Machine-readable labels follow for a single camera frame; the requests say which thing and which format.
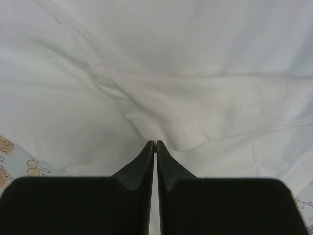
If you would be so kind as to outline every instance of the cartoon print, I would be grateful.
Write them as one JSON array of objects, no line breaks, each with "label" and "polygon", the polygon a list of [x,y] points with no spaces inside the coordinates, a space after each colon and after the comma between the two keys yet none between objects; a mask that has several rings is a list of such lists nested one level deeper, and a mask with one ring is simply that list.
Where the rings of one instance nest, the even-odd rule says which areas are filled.
[{"label": "cartoon print", "polygon": [[304,209],[305,206],[310,206],[313,209],[313,203],[312,202],[304,202],[301,201],[298,197],[295,198],[295,203],[300,209]]},{"label": "cartoon print", "polygon": [[313,235],[313,224],[307,227],[309,235]]},{"label": "cartoon print", "polygon": [[13,149],[13,147],[14,147],[14,144],[8,141],[5,137],[0,136],[0,151],[1,152],[9,154],[9,152]]},{"label": "cartoon print", "polygon": [[12,176],[6,172],[6,169],[2,165],[0,165],[0,187],[5,185],[8,180],[12,181]]},{"label": "cartoon print", "polygon": [[32,158],[31,160],[27,161],[28,176],[45,176],[45,173],[51,173],[51,171],[46,168],[42,168],[42,167],[38,168],[39,161],[33,157],[31,158]]}]

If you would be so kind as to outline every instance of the bedsheet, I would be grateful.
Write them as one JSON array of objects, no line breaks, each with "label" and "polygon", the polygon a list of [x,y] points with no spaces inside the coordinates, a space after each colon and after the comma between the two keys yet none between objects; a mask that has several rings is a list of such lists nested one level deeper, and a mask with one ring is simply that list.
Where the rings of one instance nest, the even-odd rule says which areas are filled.
[{"label": "bedsheet", "polygon": [[[0,135],[0,195],[12,181],[23,176],[70,176],[70,174],[57,171],[49,164],[38,161],[18,145]],[[309,235],[313,235],[313,181],[299,193],[295,202]]]}]

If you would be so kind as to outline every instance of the black plastic piece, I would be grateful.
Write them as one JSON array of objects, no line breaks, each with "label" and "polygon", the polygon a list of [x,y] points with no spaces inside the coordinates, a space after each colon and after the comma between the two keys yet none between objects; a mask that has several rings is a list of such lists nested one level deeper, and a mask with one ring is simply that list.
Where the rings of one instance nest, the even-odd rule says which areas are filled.
[{"label": "black plastic piece", "polygon": [[1,234],[147,235],[154,143],[112,177],[16,179],[0,200]]},{"label": "black plastic piece", "polygon": [[157,143],[162,235],[307,235],[275,179],[198,179]]}]

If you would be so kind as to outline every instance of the white fabric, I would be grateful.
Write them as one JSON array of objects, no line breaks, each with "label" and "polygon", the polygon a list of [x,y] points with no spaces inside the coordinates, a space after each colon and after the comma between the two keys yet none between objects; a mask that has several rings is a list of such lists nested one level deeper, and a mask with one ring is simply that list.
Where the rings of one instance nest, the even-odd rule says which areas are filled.
[{"label": "white fabric", "polygon": [[313,178],[312,24],[310,0],[2,0],[0,133],[84,175],[162,139],[197,176],[297,194]]}]

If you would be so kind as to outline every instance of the white sheet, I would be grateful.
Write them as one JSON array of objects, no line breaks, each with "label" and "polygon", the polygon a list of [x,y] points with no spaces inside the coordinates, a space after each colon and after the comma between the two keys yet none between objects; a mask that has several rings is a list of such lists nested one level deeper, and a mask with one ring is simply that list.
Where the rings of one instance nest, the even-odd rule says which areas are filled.
[{"label": "white sheet", "polygon": [[312,1],[53,2],[0,8],[0,133],[34,157],[111,175],[162,139],[198,176],[313,178]]}]

